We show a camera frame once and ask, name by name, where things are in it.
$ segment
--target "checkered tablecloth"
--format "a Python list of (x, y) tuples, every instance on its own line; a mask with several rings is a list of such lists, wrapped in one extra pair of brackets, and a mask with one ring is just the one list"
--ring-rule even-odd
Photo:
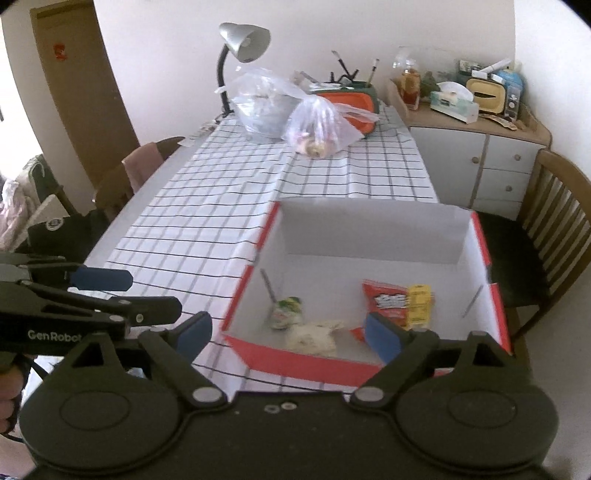
[[(207, 310), (213, 340), (196, 368), (230, 396), (237, 390), (342, 390), (247, 368), (219, 334), (222, 319), (273, 200), (287, 196), (437, 202), (417, 146), (396, 111), (382, 106), (376, 130), (331, 160), (308, 160), (284, 143), (255, 145), (226, 119), (156, 195), (105, 267), (126, 268), (126, 295), (175, 296), (183, 316)], [(99, 296), (110, 296), (99, 293)]]

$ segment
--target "cabinet drawer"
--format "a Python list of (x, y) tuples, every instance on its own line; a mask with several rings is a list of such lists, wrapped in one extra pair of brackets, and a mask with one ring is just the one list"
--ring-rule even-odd
[(485, 168), (531, 173), (535, 156), (543, 145), (491, 136), (486, 153)]
[(521, 210), (521, 202), (509, 200), (474, 200), (473, 210), (477, 212), (494, 213), (509, 220), (516, 220)]
[(478, 193), (478, 200), (523, 200), (530, 175), (514, 171), (484, 169)]

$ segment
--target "hand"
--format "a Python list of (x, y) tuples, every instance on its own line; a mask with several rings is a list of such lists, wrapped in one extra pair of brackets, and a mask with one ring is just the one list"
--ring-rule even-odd
[(17, 398), (24, 386), (24, 379), (20, 369), (16, 366), (0, 375), (0, 433), (7, 433), (8, 418), (13, 414)]

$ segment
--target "screw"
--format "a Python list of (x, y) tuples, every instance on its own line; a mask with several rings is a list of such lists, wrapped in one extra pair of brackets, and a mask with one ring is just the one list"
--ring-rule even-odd
[(384, 391), (378, 387), (361, 387), (355, 391), (355, 397), (362, 402), (372, 403), (384, 398)]
[(265, 405), (263, 410), (265, 410), (267, 413), (279, 413), (281, 411), (279, 405)]
[(281, 404), (281, 408), (283, 408), (283, 410), (295, 410), (297, 408), (297, 404), (293, 403), (292, 401), (286, 401)]
[(213, 387), (201, 387), (193, 391), (193, 398), (200, 403), (215, 403), (222, 398), (222, 392)]

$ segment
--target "clear plastic bag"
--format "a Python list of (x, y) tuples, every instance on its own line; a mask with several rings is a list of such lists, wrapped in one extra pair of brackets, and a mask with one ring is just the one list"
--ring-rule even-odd
[(249, 140), (267, 144), (282, 140), (285, 125), (306, 93), (272, 71), (241, 68), (242, 75), (216, 93), (228, 90), (238, 121)]
[(283, 138), (302, 155), (328, 158), (363, 138), (346, 116), (371, 122), (379, 119), (375, 113), (307, 95), (290, 115)]

